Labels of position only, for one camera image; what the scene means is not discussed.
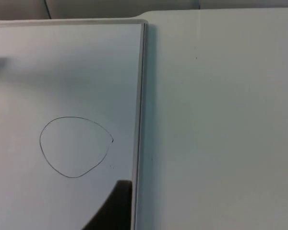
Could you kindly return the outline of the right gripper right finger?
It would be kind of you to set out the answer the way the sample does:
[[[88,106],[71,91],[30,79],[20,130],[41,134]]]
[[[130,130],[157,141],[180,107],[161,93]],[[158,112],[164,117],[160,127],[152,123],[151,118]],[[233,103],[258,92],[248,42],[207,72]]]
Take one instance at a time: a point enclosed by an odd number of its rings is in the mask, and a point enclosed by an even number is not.
[[[129,230],[131,228],[132,182],[118,180],[103,206],[84,230]]]

